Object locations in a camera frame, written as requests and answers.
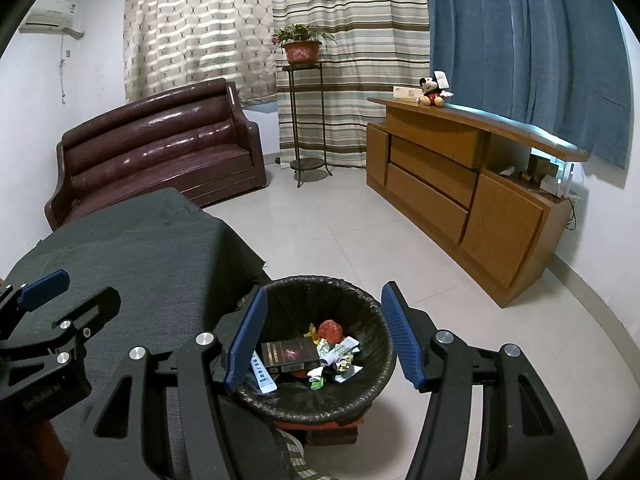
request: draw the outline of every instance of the black cloth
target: black cloth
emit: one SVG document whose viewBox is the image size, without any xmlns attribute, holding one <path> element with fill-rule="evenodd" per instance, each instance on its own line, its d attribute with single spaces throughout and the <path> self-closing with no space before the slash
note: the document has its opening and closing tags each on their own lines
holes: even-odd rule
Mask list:
<svg viewBox="0 0 640 480">
<path fill-rule="evenodd" d="M 23 257 L 7 282 L 33 283 L 64 269 L 71 285 L 24 316 L 12 336 L 50 329 L 54 320 L 106 286 L 116 288 L 122 298 L 120 313 L 86 345 L 91 395 L 52 422 L 65 448 L 73 451 L 96 397 L 133 346 L 146 346 L 153 353 L 170 351 L 212 330 L 250 291 L 263 265 L 233 229 L 175 189 L 77 219 Z M 177 392 L 167 397 L 177 478 L 188 478 Z"/>
</svg>

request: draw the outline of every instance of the wooden cabinet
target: wooden cabinet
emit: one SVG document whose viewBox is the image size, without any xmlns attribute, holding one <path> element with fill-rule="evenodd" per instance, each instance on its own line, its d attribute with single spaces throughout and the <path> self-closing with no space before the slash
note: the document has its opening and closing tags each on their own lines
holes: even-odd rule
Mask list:
<svg viewBox="0 0 640 480">
<path fill-rule="evenodd" d="M 396 136 L 391 139 L 390 160 L 452 198 L 467 210 L 471 207 L 471 199 L 478 180 L 477 172 Z"/>
<path fill-rule="evenodd" d="M 389 159 L 389 135 L 375 124 L 367 125 L 367 177 L 386 184 L 386 164 Z"/>
<path fill-rule="evenodd" d="M 569 162 L 588 156 L 472 110 L 370 100 L 386 117 L 367 127 L 367 183 L 507 306 L 545 270 L 571 205 L 494 170 L 526 164 L 531 147 Z"/>
<path fill-rule="evenodd" d="M 538 230 L 543 208 L 480 175 L 463 250 L 504 287 L 509 287 Z"/>
<path fill-rule="evenodd" d="M 468 216 L 464 208 L 393 164 L 388 167 L 386 186 L 453 243 L 460 241 Z"/>
</svg>

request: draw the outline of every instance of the white wall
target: white wall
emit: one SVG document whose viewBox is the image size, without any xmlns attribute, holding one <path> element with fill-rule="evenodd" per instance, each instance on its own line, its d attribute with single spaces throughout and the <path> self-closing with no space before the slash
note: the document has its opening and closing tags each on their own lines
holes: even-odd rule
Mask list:
<svg viewBox="0 0 640 480">
<path fill-rule="evenodd" d="M 580 229 L 565 231 L 556 254 L 604 300 L 640 346 L 640 44 L 619 15 L 632 74 L 630 157 L 620 170 L 597 156 L 578 165 Z"/>
<path fill-rule="evenodd" d="M 81 28 L 82 0 L 74 27 Z M 60 92 L 60 41 L 53 34 L 16 32 L 0 58 L 0 276 L 50 234 L 44 205 L 56 187 L 56 144 L 79 122 L 78 42 L 65 64 L 66 105 Z"/>
<path fill-rule="evenodd" d="M 84 28 L 79 64 L 81 122 L 125 104 L 122 33 L 124 0 L 84 0 Z M 256 107 L 247 118 L 260 126 L 262 151 L 278 153 L 277 107 Z"/>
</svg>

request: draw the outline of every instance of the potted plant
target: potted plant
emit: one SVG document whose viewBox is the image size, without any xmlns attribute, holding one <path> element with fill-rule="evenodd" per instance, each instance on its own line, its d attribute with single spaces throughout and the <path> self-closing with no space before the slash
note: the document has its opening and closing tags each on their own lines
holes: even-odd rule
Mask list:
<svg viewBox="0 0 640 480">
<path fill-rule="evenodd" d="M 284 49 L 289 64 L 315 63 L 322 45 L 320 38 L 335 41 L 331 34 L 321 32 L 315 25 L 287 25 L 271 37 L 271 43 Z"/>
</svg>

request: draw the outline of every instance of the green striped cloth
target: green striped cloth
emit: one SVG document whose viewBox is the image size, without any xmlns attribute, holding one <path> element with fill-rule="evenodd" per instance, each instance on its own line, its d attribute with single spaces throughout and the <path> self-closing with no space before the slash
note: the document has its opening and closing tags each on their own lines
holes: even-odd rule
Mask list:
<svg viewBox="0 0 640 480">
<path fill-rule="evenodd" d="M 429 75 L 427 0 L 273 0 L 274 28 L 318 25 L 334 35 L 320 60 L 324 71 L 329 164 L 364 166 L 366 124 L 385 109 L 369 97 L 389 97 L 394 85 L 418 86 Z M 286 64 L 282 51 L 277 65 Z M 322 156 L 319 72 L 295 72 L 298 133 L 303 156 Z M 286 72 L 277 70 L 282 162 L 295 158 Z"/>
<path fill-rule="evenodd" d="M 287 441 L 287 451 L 289 451 L 289 459 L 291 460 L 291 465 L 298 476 L 300 478 L 305 478 L 308 480 L 338 480 L 337 478 L 333 478 L 331 476 L 324 476 L 320 473 L 317 473 L 313 469 L 311 469 L 305 462 L 305 458 L 302 455 L 302 446 L 298 447 L 300 444 L 297 440 L 293 440 L 293 437 L 287 433 L 286 431 L 278 430 L 282 436 L 285 437 Z"/>
</svg>

